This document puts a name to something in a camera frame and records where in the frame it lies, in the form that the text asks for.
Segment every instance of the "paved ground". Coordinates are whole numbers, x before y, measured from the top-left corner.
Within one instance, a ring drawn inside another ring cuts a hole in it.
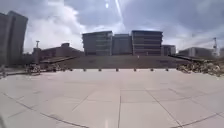
[[[224,78],[75,70],[0,80],[7,128],[223,128]]]

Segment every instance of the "building facade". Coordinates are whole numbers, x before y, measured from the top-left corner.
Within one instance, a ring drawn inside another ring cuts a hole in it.
[[[162,56],[176,54],[176,46],[175,45],[162,45],[161,54],[162,54]]]
[[[112,43],[113,55],[130,55],[132,54],[132,42],[129,34],[115,34]]]
[[[220,49],[220,57],[222,57],[222,58],[224,57],[224,48]]]
[[[85,55],[112,55],[112,31],[82,34]]]
[[[163,34],[160,31],[132,31],[133,55],[161,56]]]
[[[0,14],[0,63],[17,64],[23,54],[28,18],[10,11]]]
[[[74,49],[69,46],[69,43],[63,43],[60,47],[54,47],[49,49],[34,48],[33,56],[35,58],[35,63],[42,60],[47,60],[57,57],[80,57],[84,55],[84,52]]]
[[[183,56],[190,56],[190,57],[198,57],[198,58],[205,58],[205,59],[212,59],[212,49],[206,48],[199,48],[199,47],[192,47],[182,51],[179,51],[179,55]]]

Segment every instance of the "white cloud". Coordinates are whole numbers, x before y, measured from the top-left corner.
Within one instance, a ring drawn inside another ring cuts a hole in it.
[[[41,48],[69,42],[73,47],[83,50],[81,33],[85,32],[85,26],[78,22],[78,12],[65,5],[63,0],[46,0],[44,5],[42,17],[30,22],[25,46],[31,48],[36,40],[40,40]]]
[[[224,47],[224,25],[219,26],[208,32],[192,32],[188,29],[182,29],[183,36],[170,37],[165,40],[167,44],[174,44],[178,50],[189,47],[213,48],[214,38],[217,38],[218,47]]]

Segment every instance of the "tall building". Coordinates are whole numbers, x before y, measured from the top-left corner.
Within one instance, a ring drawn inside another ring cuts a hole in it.
[[[198,58],[205,58],[211,59],[213,58],[213,50],[206,49],[206,48],[199,48],[199,47],[192,47],[182,51],[179,51],[179,55],[190,56],[190,57],[198,57]]]
[[[112,44],[113,55],[132,54],[131,36],[129,34],[115,34]]]
[[[82,34],[85,55],[112,55],[112,31]]]
[[[28,18],[10,11],[0,14],[0,64],[17,64],[23,53]]]
[[[162,45],[161,54],[163,56],[176,54],[176,46],[175,45]]]
[[[162,32],[134,30],[131,36],[133,55],[161,55]]]
[[[220,49],[220,57],[222,57],[222,58],[224,57],[224,48]]]

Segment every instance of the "low wall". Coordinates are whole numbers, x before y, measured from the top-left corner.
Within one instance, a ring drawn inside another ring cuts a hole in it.
[[[183,63],[171,57],[165,56],[85,56],[68,60],[66,63],[72,68],[176,68],[177,63]]]

